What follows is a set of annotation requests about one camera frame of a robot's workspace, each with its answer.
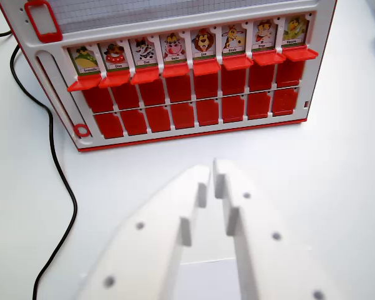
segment cartoon bird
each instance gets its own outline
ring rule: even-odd
[[[110,44],[107,46],[107,51],[104,52],[106,55],[106,62],[110,64],[121,64],[125,61],[124,48],[122,46]]]
[[[231,42],[236,41],[237,45],[243,45],[244,44],[244,37],[238,36],[238,34],[242,34],[243,31],[238,31],[235,28],[235,25],[228,26],[229,31],[224,32],[222,36],[227,36],[224,49],[231,47]]]
[[[192,39],[194,47],[200,52],[206,52],[214,44],[214,37],[208,33],[207,29],[202,28],[197,33],[196,37]]]
[[[258,26],[258,32],[256,34],[256,42],[263,42],[266,38],[271,38],[272,32],[270,32],[272,26],[271,20],[261,21]]]
[[[98,66],[98,61],[92,56],[85,46],[76,49],[78,53],[75,63],[81,68],[93,68]]]
[[[164,58],[168,56],[178,56],[185,54],[185,50],[182,48],[182,44],[179,38],[172,32],[165,40],[165,53]]]
[[[283,39],[296,39],[306,32],[306,24],[300,17],[292,17],[287,30],[283,32]]]

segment cartoon cow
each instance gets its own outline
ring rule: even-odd
[[[121,64],[125,61],[124,48],[115,44],[109,44],[107,51],[104,52],[106,55],[106,62],[110,64]]]
[[[182,54],[185,54],[185,50],[182,48],[179,38],[172,32],[165,40],[164,59],[168,56],[178,56]]]
[[[208,33],[204,28],[199,30],[199,33],[192,39],[194,47],[200,52],[206,52],[214,44],[214,37]]]
[[[135,39],[135,42],[136,53],[139,54],[140,60],[154,57],[154,48],[148,45],[145,37],[142,37],[141,40]]]
[[[243,45],[244,44],[244,38],[243,37],[239,37],[237,35],[237,34],[242,34],[243,31],[236,30],[235,25],[232,25],[232,26],[229,25],[228,28],[229,28],[229,31],[228,32],[224,32],[222,34],[222,36],[227,36],[224,49],[230,48],[231,47],[231,42],[235,41],[235,40],[236,40],[236,42],[237,42],[238,45]]]

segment screw hole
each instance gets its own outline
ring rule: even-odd
[[[282,236],[281,236],[281,234],[279,232],[274,232],[272,234],[272,238],[275,239],[275,240],[277,240],[277,241],[280,241],[281,238],[282,238]]]
[[[108,276],[105,280],[104,280],[104,286],[106,288],[110,288],[114,285],[115,283],[115,278],[112,277],[112,276]]]
[[[317,299],[317,300],[324,300],[325,299],[324,294],[321,291],[315,291],[314,294],[312,294],[312,295],[314,296],[314,299]]]
[[[144,227],[144,223],[143,222],[139,222],[139,223],[136,224],[136,229],[137,230],[141,230],[141,229],[143,229],[143,227]]]

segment red frame edge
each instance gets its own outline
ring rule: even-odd
[[[195,136],[207,136],[209,134],[230,133],[233,131],[243,131],[243,130],[256,129],[256,128],[274,127],[274,126],[279,126],[279,125],[299,124],[299,123],[306,122],[306,121],[307,121],[307,118],[299,119],[299,120],[292,120],[292,121],[276,122],[276,123],[271,123],[271,124],[254,125],[254,126],[231,128],[231,129],[221,129],[221,130],[206,131],[206,132],[197,132],[197,133],[191,133],[191,134],[183,134],[181,136],[167,136],[167,137],[160,137],[158,139],[147,139],[144,141],[122,142],[122,143],[113,144],[113,145],[95,146],[95,147],[89,147],[89,148],[77,148],[77,150],[79,152],[90,152],[90,151],[96,151],[96,150],[111,149],[111,148],[133,146],[133,145],[140,145],[140,144],[148,144],[148,143],[155,143],[155,142],[161,142],[161,141],[171,141],[173,139],[193,138]]]
[[[54,23],[54,27],[56,27],[57,32],[49,32],[49,33],[45,33],[45,34],[41,34],[39,32],[39,29],[36,26],[36,23],[35,23],[35,21],[32,17],[30,8],[33,7],[33,6],[42,6],[42,5],[46,5],[47,9],[49,10],[51,19]],[[50,3],[48,3],[46,0],[33,0],[31,2],[25,3],[24,8],[25,8],[25,11],[26,11],[26,14],[27,14],[29,20],[31,20],[32,27],[35,30],[37,38],[42,43],[52,43],[52,42],[58,42],[58,41],[63,40],[63,34],[61,32],[60,27],[58,26],[57,19],[56,19],[54,13],[53,13],[53,10],[51,9]]]

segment cartoon giraffe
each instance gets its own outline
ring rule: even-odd
[[[228,27],[229,27],[229,31],[228,32],[224,32],[222,34],[222,36],[227,36],[224,49],[229,48],[231,46],[231,42],[234,41],[237,38],[236,34],[243,33],[243,31],[237,31],[236,28],[235,28],[235,25],[232,25],[232,26],[229,25]],[[242,39],[239,38],[237,40],[237,42],[239,44],[241,44],[242,43]]]

